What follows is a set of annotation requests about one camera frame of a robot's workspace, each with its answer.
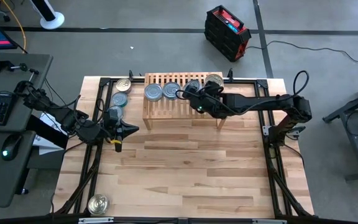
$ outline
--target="can lid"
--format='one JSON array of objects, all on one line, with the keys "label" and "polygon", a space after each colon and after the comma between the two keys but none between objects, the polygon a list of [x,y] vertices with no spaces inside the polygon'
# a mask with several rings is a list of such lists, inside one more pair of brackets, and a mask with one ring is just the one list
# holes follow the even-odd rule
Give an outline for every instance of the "can lid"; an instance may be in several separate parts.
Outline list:
[{"label": "can lid", "polygon": [[162,93],[169,99],[175,99],[177,90],[180,90],[180,85],[175,82],[168,82],[162,88]]},{"label": "can lid", "polygon": [[205,83],[207,83],[208,81],[212,81],[217,83],[219,86],[223,85],[223,78],[220,77],[217,74],[210,74],[205,78]]},{"label": "can lid", "polygon": [[190,80],[183,87],[183,90],[186,90],[189,85],[196,87],[197,91],[201,89],[201,83],[198,80]]},{"label": "can lid", "polygon": [[116,88],[118,91],[127,91],[131,85],[132,83],[128,78],[122,78],[117,81]]},{"label": "can lid", "polygon": [[88,210],[92,215],[102,215],[109,208],[109,199],[101,194],[94,195],[88,202]]},{"label": "can lid", "polygon": [[120,106],[112,106],[109,108],[109,115],[113,118],[122,118],[124,116],[124,110]]},{"label": "can lid", "polygon": [[144,95],[151,100],[160,99],[162,96],[162,88],[159,84],[153,83],[146,86]]},{"label": "can lid", "polygon": [[111,98],[114,106],[125,106],[128,101],[128,96],[123,92],[115,93]]}]

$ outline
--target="computer mouse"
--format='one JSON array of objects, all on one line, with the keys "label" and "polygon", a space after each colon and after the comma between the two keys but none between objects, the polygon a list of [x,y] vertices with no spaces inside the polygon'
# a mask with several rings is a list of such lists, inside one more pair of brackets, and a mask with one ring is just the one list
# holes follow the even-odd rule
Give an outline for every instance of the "computer mouse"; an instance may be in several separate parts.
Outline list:
[{"label": "computer mouse", "polygon": [[11,134],[5,139],[1,149],[3,160],[11,161],[17,156],[21,140],[21,134]]}]

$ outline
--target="white paper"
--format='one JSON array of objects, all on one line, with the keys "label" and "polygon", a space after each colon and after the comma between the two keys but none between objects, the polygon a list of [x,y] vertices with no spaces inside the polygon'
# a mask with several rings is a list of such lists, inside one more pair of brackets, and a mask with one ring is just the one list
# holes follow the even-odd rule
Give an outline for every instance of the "white paper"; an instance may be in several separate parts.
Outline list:
[{"label": "white paper", "polygon": [[[40,120],[43,121],[45,124],[49,125],[50,127],[53,127],[55,130],[61,131],[63,134],[66,134],[66,132],[64,132],[63,130],[60,129],[60,124],[50,114],[45,115],[44,113],[42,113]],[[61,147],[55,145],[54,143],[52,143],[38,135],[35,136],[35,139],[34,139],[34,142],[32,143],[32,145],[39,146],[39,148],[40,148],[39,154],[40,155],[63,150]]]}]

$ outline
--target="concrete floor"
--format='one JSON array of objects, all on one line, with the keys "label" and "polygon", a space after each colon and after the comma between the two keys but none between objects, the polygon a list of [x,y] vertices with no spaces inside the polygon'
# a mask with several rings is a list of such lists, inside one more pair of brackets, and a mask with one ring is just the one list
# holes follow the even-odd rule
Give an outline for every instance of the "concrete floor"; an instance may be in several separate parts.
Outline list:
[{"label": "concrete floor", "polygon": [[[23,6],[20,1],[13,1],[23,26],[38,27],[39,17],[29,1]],[[64,27],[202,29],[206,11],[223,3],[245,26],[253,30],[260,28],[253,0],[50,2],[55,10],[64,13]],[[259,6],[265,30],[358,30],[358,0],[259,0]],[[1,17],[0,25],[16,26],[14,21],[4,23]],[[8,34],[22,43],[20,32]],[[358,60],[358,33],[347,34],[351,35],[266,35],[265,38],[267,42],[282,40],[312,48],[342,49]],[[77,96],[85,75],[126,75],[130,69],[138,74],[227,72],[232,67],[236,77],[267,77],[261,50],[249,49],[244,58],[231,63],[200,33],[27,32],[26,36],[30,53],[54,56],[48,80],[67,101]],[[253,34],[249,45],[260,46],[259,37]],[[355,155],[340,121],[325,124],[321,120],[355,97],[358,64],[340,53],[312,52],[280,44],[270,45],[268,56],[273,76],[284,78],[288,92],[297,72],[310,73],[309,85],[301,95],[310,100],[314,118],[306,124],[300,148],[315,214],[358,222],[358,181],[344,180],[345,175],[358,172]],[[26,183],[31,193],[15,196],[9,208],[0,208],[0,218],[48,213],[57,178],[56,171],[33,170]]]}]

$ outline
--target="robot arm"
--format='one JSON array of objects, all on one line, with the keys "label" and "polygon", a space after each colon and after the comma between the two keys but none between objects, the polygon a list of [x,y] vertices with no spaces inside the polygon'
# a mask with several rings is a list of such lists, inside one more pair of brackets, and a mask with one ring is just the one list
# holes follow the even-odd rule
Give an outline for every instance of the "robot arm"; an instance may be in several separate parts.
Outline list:
[{"label": "robot arm", "polygon": [[197,90],[189,85],[182,99],[190,101],[190,106],[199,113],[209,113],[213,118],[226,119],[228,116],[242,115],[248,111],[282,110],[287,116],[277,126],[269,128],[269,142],[284,145],[284,139],[296,124],[311,119],[309,101],[298,95],[277,95],[246,97],[236,93],[222,93],[223,87],[209,81]]},{"label": "robot arm", "polygon": [[105,139],[114,143],[116,151],[121,152],[122,140],[139,130],[139,127],[123,122],[114,111],[103,111],[101,124],[88,120],[86,113],[68,107],[71,104],[76,105],[79,97],[68,105],[58,106],[50,101],[45,90],[35,89],[31,82],[20,82],[14,93],[23,97],[26,107],[52,115],[61,124],[62,130],[68,134],[77,134],[81,141],[90,145]]}]

